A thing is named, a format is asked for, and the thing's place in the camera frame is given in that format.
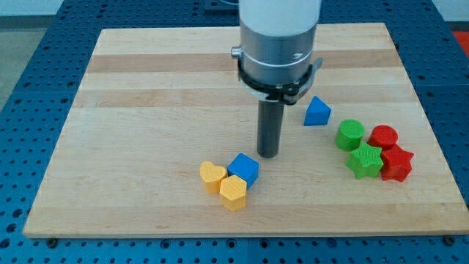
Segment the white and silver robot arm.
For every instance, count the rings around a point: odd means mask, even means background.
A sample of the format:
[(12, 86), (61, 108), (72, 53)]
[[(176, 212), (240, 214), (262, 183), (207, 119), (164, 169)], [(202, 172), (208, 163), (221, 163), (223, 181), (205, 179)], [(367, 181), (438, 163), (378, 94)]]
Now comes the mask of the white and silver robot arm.
[(240, 44), (232, 48), (243, 86), (257, 100), (294, 105), (310, 89), (321, 0), (239, 0)]

